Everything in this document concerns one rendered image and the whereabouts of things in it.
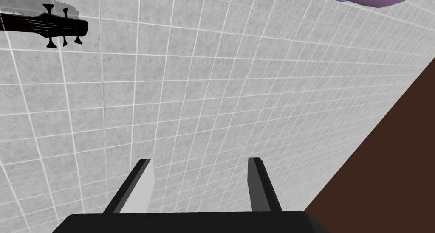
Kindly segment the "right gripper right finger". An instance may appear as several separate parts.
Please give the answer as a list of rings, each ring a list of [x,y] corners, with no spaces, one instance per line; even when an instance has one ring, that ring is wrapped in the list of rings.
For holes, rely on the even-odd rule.
[[[266,167],[258,157],[248,159],[248,188],[253,212],[282,212]]]

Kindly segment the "black guitar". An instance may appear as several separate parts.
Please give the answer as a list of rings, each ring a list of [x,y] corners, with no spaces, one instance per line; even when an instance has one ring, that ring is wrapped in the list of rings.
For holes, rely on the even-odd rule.
[[[66,37],[74,36],[74,43],[82,44],[80,37],[84,37],[88,32],[88,22],[83,19],[68,16],[68,8],[63,8],[64,16],[60,13],[52,13],[54,4],[46,4],[43,6],[47,12],[43,12],[38,16],[23,16],[20,14],[0,13],[1,29],[3,31],[27,32],[41,35],[49,39],[46,45],[48,48],[56,48],[52,38],[63,38],[63,46],[68,42]]]

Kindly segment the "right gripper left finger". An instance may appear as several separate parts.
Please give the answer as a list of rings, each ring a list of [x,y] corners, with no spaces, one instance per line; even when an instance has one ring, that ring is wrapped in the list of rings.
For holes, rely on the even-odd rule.
[[[140,159],[103,213],[146,213],[154,185],[152,160]]]

